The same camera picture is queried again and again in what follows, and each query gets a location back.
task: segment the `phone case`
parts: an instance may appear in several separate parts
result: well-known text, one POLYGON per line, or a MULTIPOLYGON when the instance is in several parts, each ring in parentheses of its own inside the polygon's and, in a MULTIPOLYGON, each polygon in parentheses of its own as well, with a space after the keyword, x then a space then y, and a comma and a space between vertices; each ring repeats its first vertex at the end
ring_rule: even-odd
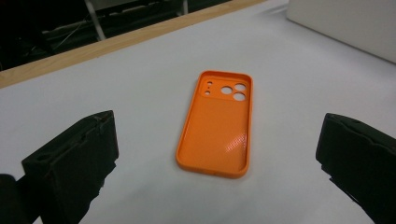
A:
POLYGON ((200 75, 177 147, 181 168, 229 178, 246 173, 252 90, 253 81, 245 74, 200 75))

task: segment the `white table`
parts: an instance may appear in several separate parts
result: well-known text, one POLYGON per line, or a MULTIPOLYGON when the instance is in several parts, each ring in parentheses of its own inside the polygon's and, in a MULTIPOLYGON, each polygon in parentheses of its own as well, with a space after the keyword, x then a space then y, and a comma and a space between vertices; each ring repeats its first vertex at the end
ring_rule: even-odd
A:
POLYGON ((286 9, 264 2, 1 89, 0 171, 22 177, 22 159, 112 109, 118 166, 81 223, 373 223, 315 152, 327 112, 396 136, 396 65, 288 21, 286 9), (250 169, 239 179, 175 161, 206 69, 254 80, 250 169))

